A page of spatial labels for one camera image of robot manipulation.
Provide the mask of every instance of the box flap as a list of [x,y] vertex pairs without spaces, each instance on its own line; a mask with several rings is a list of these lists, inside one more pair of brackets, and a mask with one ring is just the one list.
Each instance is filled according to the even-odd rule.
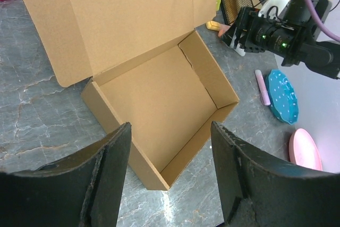
[[60,85],[121,64],[215,15],[216,0],[24,0]]

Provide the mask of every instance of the teal plate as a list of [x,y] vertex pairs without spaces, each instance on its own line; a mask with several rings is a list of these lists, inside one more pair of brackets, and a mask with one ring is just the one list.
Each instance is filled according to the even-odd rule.
[[280,121],[294,124],[298,120],[299,107],[295,91],[288,78],[278,69],[273,69],[266,78],[270,109]]

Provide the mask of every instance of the pink plate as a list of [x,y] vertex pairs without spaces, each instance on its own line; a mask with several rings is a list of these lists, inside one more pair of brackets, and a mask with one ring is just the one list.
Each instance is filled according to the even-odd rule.
[[291,162],[322,171],[322,164],[317,146],[314,140],[304,129],[297,129],[289,141],[289,157]]

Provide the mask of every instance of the open cardboard box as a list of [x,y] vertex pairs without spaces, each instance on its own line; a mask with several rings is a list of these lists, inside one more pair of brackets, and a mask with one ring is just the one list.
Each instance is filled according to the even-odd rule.
[[239,101],[194,30],[216,0],[24,0],[58,82],[93,77],[82,97],[106,132],[132,124],[129,164],[168,190]]

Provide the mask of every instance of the gray marble surface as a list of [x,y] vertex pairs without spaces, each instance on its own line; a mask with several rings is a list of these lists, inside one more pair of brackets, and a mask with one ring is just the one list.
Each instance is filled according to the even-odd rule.
[[[201,36],[240,103],[224,124],[283,159],[294,127],[262,106],[254,70],[277,68],[273,54],[238,56],[204,26]],[[86,81],[56,82],[22,0],[0,2],[0,168],[36,169],[83,148],[105,133],[80,98]],[[168,192],[148,191],[128,167],[117,226],[215,226],[223,221],[210,141]]]

